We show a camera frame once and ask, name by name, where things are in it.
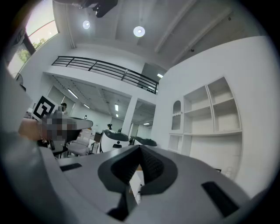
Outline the row of ceiling strip lights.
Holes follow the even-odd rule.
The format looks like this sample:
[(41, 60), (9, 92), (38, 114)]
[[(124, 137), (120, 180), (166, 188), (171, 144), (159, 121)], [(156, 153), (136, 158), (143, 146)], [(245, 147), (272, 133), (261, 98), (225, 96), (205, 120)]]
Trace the row of ceiling strip lights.
[(82, 77), (66, 77), (63, 85), (85, 108), (124, 120), (129, 103), (136, 97), (132, 122), (151, 127), (154, 121), (156, 95), (112, 77), (82, 73)]

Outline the white mesh office chair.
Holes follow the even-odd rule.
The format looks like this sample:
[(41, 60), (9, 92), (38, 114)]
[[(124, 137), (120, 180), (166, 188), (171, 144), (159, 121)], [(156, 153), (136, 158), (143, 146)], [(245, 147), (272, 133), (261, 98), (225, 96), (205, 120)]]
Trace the white mesh office chair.
[(92, 138), (92, 131), (84, 129), (76, 140), (69, 143), (67, 148), (68, 152), (75, 156), (85, 156), (92, 153), (94, 145), (95, 141)]

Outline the white shelf cabinet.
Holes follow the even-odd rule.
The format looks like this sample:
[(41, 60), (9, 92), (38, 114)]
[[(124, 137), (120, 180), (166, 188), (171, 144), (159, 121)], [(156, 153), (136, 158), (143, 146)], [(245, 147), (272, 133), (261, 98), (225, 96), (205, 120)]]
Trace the white shelf cabinet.
[(242, 123), (225, 77), (203, 85), (174, 102), (168, 149), (183, 155), (238, 151)]

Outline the white black-topped delivery robot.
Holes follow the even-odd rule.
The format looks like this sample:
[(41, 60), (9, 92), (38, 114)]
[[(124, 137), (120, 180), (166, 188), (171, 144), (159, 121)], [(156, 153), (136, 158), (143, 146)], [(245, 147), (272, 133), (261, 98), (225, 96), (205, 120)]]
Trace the white black-topped delivery robot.
[(129, 138), (127, 135), (106, 129), (103, 131), (97, 153), (104, 153), (114, 149), (127, 147)]
[(157, 143), (152, 139), (142, 138), (139, 136), (132, 136), (129, 140), (129, 145), (147, 145), (156, 147)]

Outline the person's left forearm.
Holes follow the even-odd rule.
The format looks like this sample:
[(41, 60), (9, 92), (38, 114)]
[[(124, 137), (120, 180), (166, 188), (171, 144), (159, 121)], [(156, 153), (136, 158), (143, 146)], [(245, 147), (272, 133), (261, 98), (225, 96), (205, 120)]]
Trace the person's left forearm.
[(43, 139), (42, 125), (34, 119), (22, 119), (18, 133), (33, 141)]

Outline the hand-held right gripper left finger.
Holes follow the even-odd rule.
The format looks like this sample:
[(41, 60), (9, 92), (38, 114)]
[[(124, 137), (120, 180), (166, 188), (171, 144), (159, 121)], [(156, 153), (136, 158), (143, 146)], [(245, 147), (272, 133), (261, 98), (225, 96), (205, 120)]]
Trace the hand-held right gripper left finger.
[(119, 221), (124, 221), (137, 205), (133, 194), (130, 193), (130, 180), (140, 163), (141, 149), (134, 146), (106, 160), (98, 168), (98, 176), (105, 188), (120, 193), (118, 205), (107, 212), (109, 216)]

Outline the person's light grey outfit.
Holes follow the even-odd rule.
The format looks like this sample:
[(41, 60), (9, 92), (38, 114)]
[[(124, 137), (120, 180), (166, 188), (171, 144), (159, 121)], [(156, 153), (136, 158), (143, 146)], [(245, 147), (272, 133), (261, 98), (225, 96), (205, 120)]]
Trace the person's light grey outfit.
[(17, 132), (32, 100), (0, 64), (0, 133)]

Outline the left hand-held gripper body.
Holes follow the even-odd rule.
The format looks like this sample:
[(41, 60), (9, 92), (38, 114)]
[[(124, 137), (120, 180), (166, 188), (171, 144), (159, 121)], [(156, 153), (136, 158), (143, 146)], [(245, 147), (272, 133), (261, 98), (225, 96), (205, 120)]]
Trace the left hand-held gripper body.
[(93, 122), (67, 116), (62, 106), (45, 96), (41, 96), (32, 110), (32, 116), (42, 128), (42, 134), (48, 140), (76, 140), (81, 130), (89, 129)]

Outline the black balcony railing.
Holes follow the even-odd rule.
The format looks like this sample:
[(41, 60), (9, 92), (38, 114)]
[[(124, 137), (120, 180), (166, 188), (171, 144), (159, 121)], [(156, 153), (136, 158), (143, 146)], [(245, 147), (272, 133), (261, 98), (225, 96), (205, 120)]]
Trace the black balcony railing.
[(134, 70), (106, 61), (79, 56), (58, 56), (52, 65), (98, 73), (139, 87), (152, 94), (158, 93), (159, 83), (157, 81)]

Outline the large window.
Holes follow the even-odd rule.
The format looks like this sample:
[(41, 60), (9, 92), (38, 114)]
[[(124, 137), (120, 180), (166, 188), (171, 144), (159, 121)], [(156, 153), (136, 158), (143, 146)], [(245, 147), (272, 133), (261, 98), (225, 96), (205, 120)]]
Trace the large window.
[(16, 51), (8, 63), (8, 70), (12, 77), (16, 77), (33, 54), (34, 51), (28, 50), (28, 46), (33, 46), (37, 50), (47, 40), (58, 34), (52, 0), (42, 1), (33, 9), (25, 30), (26, 36), (16, 47)]

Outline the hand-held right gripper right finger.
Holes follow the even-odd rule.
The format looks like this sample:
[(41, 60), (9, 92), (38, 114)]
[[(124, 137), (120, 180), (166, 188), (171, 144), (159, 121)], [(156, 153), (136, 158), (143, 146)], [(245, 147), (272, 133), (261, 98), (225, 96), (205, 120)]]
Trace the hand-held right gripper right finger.
[(144, 186), (140, 190), (141, 195), (163, 193), (178, 176), (178, 168), (171, 159), (146, 146), (140, 146), (140, 166), (144, 177)]

